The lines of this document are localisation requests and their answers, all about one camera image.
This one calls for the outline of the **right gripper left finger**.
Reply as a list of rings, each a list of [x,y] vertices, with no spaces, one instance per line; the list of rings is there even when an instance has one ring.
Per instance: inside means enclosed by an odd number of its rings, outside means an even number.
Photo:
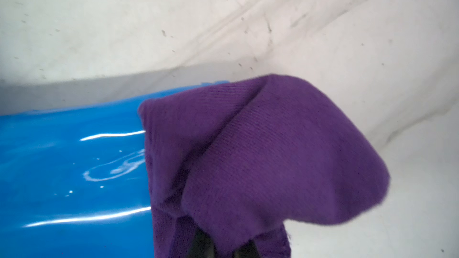
[[[186,257],[216,258],[217,252],[212,238],[203,230],[197,229]]]

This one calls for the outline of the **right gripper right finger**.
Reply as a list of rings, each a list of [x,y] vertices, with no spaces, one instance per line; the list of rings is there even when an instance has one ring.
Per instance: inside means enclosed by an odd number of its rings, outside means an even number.
[[[233,258],[261,258],[254,241],[249,241],[233,252]]]

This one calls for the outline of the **purple cloth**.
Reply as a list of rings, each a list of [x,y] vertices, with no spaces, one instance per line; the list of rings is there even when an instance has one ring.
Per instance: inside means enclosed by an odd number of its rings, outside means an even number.
[[[284,222],[348,222],[385,198],[384,161],[309,82],[267,75],[149,99],[139,107],[154,255],[186,258],[196,230],[217,258],[254,241],[288,258]]]

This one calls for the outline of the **blue rubber boot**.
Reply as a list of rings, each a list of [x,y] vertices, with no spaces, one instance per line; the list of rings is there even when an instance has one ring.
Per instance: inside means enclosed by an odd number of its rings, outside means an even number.
[[[145,100],[1,117],[2,257],[153,257]]]

